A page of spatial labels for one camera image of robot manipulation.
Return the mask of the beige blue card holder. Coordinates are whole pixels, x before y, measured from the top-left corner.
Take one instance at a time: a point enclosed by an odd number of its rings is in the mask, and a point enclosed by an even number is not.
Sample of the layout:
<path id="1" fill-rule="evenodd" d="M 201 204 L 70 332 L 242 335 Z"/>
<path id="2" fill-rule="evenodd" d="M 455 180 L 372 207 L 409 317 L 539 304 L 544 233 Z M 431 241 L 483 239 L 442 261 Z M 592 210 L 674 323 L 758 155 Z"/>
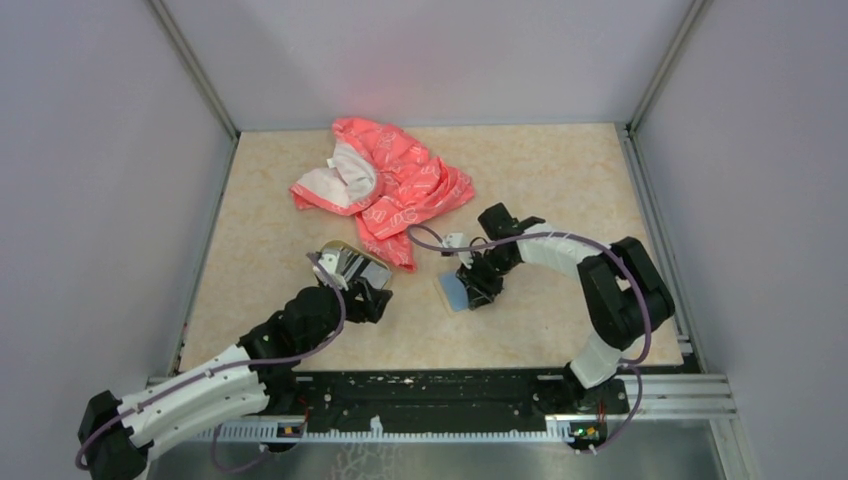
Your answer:
<path id="1" fill-rule="evenodd" d="M 455 272 L 439 274 L 435 284 L 437 292 L 449 313 L 457 314 L 469 310 L 469 299 L 465 285 Z"/>

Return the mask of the gold card tin box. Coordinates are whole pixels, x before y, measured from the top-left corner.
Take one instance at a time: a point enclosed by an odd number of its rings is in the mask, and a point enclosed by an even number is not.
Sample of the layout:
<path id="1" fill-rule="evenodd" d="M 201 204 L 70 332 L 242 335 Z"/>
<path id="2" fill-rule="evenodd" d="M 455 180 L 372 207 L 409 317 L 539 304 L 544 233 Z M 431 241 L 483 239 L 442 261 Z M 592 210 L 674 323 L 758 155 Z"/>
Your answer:
<path id="1" fill-rule="evenodd" d="M 371 287 L 383 289 L 390 283 L 392 272 L 387 264 L 371 254 L 341 241 L 331 240 L 317 252 L 315 275 L 327 285 L 348 290 L 355 280 L 365 280 Z"/>

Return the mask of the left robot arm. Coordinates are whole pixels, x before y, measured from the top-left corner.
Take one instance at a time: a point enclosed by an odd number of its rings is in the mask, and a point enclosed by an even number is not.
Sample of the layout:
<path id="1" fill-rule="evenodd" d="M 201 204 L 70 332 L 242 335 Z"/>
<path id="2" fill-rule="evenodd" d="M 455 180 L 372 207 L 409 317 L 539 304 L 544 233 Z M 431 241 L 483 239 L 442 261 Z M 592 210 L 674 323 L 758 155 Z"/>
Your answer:
<path id="1" fill-rule="evenodd" d="M 345 289 L 309 286 L 200 366 L 135 394 L 93 396 L 77 433 L 76 468 L 93 479 L 137 479 L 204 431 L 267 410 L 292 411 L 300 399 L 294 368 L 346 323 L 378 322 L 392 297 L 363 279 Z"/>

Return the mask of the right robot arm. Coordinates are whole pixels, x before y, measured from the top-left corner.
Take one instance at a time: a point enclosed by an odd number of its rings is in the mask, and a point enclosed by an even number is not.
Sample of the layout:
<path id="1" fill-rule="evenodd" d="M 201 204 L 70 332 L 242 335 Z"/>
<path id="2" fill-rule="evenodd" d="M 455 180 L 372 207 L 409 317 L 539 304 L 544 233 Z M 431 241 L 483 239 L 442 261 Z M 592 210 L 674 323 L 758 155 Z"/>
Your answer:
<path id="1" fill-rule="evenodd" d="M 644 245 L 633 237 L 611 244 L 557 230 L 544 219 L 520 220 L 504 204 L 478 218 L 487 235 L 475 244 L 448 235 L 442 246 L 457 248 L 456 272 L 469 309 L 491 304 L 504 289 L 504 277 L 521 264 L 547 267 L 580 283 L 592 332 L 565 367 L 563 398 L 576 412 L 590 411 L 638 339 L 647 339 L 674 316 L 673 297 Z"/>

